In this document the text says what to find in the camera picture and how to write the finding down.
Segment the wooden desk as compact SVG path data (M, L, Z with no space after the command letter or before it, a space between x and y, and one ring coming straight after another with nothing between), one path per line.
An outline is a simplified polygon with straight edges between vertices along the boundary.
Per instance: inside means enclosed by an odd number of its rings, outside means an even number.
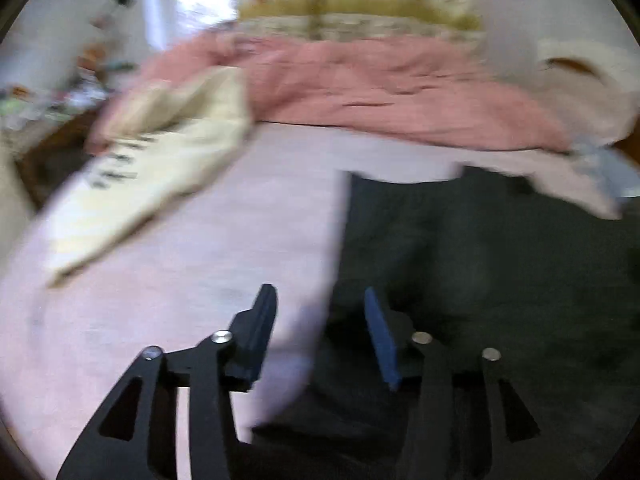
M88 162L84 144L101 107L66 120L40 118L8 134L17 175L36 211Z

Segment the pink pillow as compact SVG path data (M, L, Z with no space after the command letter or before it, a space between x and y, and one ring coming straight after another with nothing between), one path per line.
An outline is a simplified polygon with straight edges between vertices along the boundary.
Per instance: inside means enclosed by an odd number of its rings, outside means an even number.
M575 136L613 145L631 135L639 119L638 96L615 79L569 58L543 62L537 98Z

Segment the white cabinet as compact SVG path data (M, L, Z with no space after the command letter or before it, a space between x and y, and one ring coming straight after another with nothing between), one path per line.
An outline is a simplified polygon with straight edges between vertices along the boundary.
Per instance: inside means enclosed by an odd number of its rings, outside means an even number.
M32 222L34 210L4 139L1 139L0 164L0 261L4 271L14 247Z

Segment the tree pattern curtain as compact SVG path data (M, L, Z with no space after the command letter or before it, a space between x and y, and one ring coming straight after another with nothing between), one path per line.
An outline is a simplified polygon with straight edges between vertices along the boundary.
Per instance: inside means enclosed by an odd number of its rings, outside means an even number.
M477 0L238 0L243 32L306 40L388 36L480 41Z

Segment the black puffer jacket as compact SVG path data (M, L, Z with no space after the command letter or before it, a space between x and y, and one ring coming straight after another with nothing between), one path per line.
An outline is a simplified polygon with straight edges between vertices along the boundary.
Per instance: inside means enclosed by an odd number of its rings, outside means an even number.
M310 381L253 443L287 479L397 479L408 402L382 378L364 317L373 287L410 316L520 309L554 327L547 418L585 479L639 474L639 217L605 220L523 177L352 174L340 265Z

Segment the blue patterned pillow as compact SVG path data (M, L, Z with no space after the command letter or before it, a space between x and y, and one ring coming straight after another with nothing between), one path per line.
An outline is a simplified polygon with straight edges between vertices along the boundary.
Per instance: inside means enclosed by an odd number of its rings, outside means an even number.
M639 197L639 168L612 148L578 140L572 146L575 164L600 191L616 203Z

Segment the cream printed hoodie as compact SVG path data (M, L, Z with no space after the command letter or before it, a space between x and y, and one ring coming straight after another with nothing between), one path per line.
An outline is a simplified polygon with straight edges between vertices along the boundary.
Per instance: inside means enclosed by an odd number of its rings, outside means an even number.
M235 158L252 125L237 67L178 86L150 81L107 124L108 147L66 185L47 221L49 284L108 252Z

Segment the wall desk lamp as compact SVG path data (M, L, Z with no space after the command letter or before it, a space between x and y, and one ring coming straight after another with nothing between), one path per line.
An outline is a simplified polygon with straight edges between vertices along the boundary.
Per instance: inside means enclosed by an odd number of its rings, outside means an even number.
M115 26L122 12L130 9L136 0L107 0L90 24L99 30L107 30Z

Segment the pink plaid duvet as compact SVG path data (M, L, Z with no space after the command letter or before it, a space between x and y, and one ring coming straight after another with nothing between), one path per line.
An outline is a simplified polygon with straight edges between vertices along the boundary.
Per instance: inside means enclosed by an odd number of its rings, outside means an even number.
M215 66L242 70L255 122L347 128L480 151L570 148L570 135L550 110L449 41L303 41L213 29L145 62L131 86L104 107L87 151L106 149L127 104L146 87L157 81L181 87Z

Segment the desk clutter pile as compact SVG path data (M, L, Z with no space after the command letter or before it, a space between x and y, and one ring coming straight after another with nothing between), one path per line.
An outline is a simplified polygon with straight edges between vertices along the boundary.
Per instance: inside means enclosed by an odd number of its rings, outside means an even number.
M1 90L1 129L17 131L41 118L70 119L108 100L138 64L110 60L104 44L80 51L68 76L52 88L36 91L21 86Z

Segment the white wooden headboard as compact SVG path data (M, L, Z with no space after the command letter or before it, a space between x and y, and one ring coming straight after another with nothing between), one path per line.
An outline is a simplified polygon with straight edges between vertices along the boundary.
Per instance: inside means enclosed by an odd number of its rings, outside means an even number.
M639 58L587 40L538 42L539 96L574 136L626 140L639 121Z

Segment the pink bed sheet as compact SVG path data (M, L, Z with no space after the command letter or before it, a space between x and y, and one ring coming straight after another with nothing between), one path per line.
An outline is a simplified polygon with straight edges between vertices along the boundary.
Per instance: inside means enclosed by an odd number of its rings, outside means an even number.
M188 348L229 325L262 284L279 309L262 379L233 399L238 434L304 384L340 253L350 172L388 182L448 180L462 165L530 177L539 191L610 218L612 200L571 159L541 151L441 148L327 128L264 125L212 184L56 287L32 224L1 283L1 404L44 478L131 361Z

